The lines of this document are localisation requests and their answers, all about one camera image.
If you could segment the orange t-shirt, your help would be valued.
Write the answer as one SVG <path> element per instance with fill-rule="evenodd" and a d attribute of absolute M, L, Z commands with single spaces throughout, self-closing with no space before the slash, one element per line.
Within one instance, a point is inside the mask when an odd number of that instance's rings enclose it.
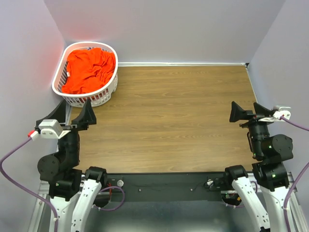
<path fill-rule="evenodd" d="M 116 67 L 115 54 L 101 48 L 74 50 L 67 57 L 69 76 L 62 92 L 86 94 L 104 87 L 112 78 Z"/>

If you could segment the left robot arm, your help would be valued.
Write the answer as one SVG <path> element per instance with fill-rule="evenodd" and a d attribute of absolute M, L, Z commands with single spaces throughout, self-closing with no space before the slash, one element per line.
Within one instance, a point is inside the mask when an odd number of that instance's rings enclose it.
<path fill-rule="evenodd" d="M 80 114 L 66 125 L 66 101 L 36 122 L 35 131 L 44 139 L 56 139 L 58 150 L 42 157 L 37 164 L 40 179 L 49 184 L 50 203 L 56 210 L 59 232 L 83 232 L 94 200 L 107 185 L 107 171 L 89 167 L 76 169 L 80 159 L 80 131 L 95 125 L 97 119 L 91 101 L 86 100 Z"/>

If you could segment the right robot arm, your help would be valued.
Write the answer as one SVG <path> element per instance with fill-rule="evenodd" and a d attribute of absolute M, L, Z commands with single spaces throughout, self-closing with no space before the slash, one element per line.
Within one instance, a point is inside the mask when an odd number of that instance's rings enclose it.
<path fill-rule="evenodd" d="M 284 161 L 293 155 L 293 140 L 284 135 L 271 136 L 268 126 L 284 122 L 291 117 L 290 108 L 278 106 L 271 110 L 254 103 L 254 110 L 244 110 L 236 102 L 231 103 L 229 121 L 243 121 L 241 128 L 247 128 L 247 139 L 253 159 L 253 175 L 265 199 L 262 204 L 252 188 L 248 173 L 241 165 L 227 167 L 222 184 L 234 189 L 253 223 L 255 232 L 290 232 L 291 213 L 288 212 L 290 188 Z"/>

